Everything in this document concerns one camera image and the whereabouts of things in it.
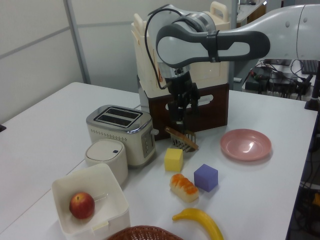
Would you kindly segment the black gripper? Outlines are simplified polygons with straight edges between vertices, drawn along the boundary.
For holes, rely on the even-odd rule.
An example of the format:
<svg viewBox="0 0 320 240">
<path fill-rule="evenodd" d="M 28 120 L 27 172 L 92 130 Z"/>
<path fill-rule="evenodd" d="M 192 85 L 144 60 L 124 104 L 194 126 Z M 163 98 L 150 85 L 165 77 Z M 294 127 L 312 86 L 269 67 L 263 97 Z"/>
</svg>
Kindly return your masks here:
<svg viewBox="0 0 320 240">
<path fill-rule="evenodd" d="M 181 133 L 185 133 L 186 106 L 191 105 L 191 111 L 194 116 L 200 114 L 199 100 L 201 97 L 197 84 L 192 81 L 189 72 L 175 77 L 165 78 L 165 82 L 169 93 L 174 99 L 174 101 L 167 104 L 170 119 L 177 125 Z"/>
</svg>

